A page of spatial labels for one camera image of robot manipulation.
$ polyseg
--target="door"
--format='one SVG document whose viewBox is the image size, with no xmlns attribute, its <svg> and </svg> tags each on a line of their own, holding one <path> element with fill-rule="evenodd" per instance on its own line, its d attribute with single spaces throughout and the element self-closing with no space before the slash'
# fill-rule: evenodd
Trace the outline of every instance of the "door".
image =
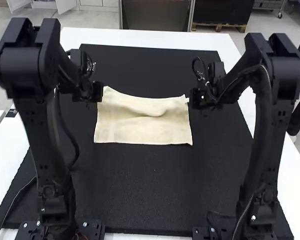
<svg viewBox="0 0 300 240">
<path fill-rule="evenodd" d="M 32 0 L 6 0 L 10 9 L 10 12 L 13 13 L 15 10 L 24 7 L 27 4 L 30 4 Z"/>
<path fill-rule="evenodd" d="M 77 0 L 55 0 L 55 2 L 58 14 L 63 14 L 77 6 Z"/>
</svg>

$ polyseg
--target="wooden pallet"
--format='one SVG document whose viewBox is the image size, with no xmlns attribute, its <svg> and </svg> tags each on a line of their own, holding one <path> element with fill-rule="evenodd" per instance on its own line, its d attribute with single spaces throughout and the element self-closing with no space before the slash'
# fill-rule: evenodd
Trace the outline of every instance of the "wooden pallet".
<svg viewBox="0 0 300 240">
<path fill-rule="evenodd" d="M 221 32 L 222 27 L 234 27 L 237 28 L 238 31 L 242 34 L 244 34 L 246 32 L 246 28 L 247 28 L 247 24 L 221 24 L 221 23 L 197 23 L 197 22 L 193 22 L 192 23 L 192 31 L 196 31 L 197 30 L 197 26 L 213 26 L 215 27 L 215 31 L 216 32 Z"/>
</svg>

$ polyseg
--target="black cable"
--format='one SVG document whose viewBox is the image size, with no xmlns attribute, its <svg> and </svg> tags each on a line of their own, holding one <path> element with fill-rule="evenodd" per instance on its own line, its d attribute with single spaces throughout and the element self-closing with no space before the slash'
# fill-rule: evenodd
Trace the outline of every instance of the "black cable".
<svg viewBox="0 0 300 240">
<path fill-rule="evenodd" d="M 15 195 L 15 197 L 12 200 L 12 203 L 10 204 L 8 211 L 6 212 L 4 218 L 0 222 L 0 230 L 5 223 L 7 217 L 10 215 L 11 211 L 18 205 L 19 200 L 21 200 L 27 193 L 27 191 L 30 189 L 30 187 L 37 182 L 37 176 L 34 176 L 26 185 L 24 185 L 18 193 Z"/>
<path fill-rule="evenodd" d="M 80 148 L 79 148 L 79 145 L 78 145 L 75 137 L 72 135 L 69 128 L 67 128 L 64 118 L 62 117 L 61 106 L 60 106 L 60 90 L 58 87 L 55 89 L 55 99 L 56 99 L 56 112 L 57 112 L 58 118 L 60 120 L 61 127 L 62 127 L 64 133 L 66 134 L 66 136 L 70 139 L 70 142 L 72 143 L 72 145 L 74 147 L 74 157 L 67 164 L 68 168 L 71 170 L 79 158 Z"/>
</svg>

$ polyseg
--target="metal bracket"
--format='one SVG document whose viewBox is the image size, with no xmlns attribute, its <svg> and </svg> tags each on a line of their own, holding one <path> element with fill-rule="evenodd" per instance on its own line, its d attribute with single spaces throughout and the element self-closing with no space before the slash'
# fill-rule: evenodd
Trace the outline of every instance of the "metal bracket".
<svg viewBox="0 0 300 240">
<path fill-rule="evenodd" d="M 192 240 L 229 240 L 232 236 L 232 230 L 232 225 L 220 229 L 215 229 L 212 226 L 195 226 L 192 228 Z"/>
<path fill-rule="evenodd" d="M 89 240 L 104 240 L 106 226 L 100 220 L 83 220 L 77 223 L 77 232 L 82 236 Z M 42 240 L 43 233 L 44 227 L 40 221 L 24 221 L 19 227 L 15 240 Z M 44 239 L 54 240 L 50 234 Z"/>
</svg>

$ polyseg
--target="folded towel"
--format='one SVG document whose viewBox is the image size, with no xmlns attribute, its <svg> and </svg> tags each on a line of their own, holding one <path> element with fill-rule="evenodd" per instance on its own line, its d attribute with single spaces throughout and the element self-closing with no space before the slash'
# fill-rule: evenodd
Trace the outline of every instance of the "folded towel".
<svg viewBox="0 0 300 240">
<path fill-rule="evenodd" d="M 97 103 L 95 143 L 190 144 L 188 98 L 143 98 L 103 88 Z"/>
</svg>

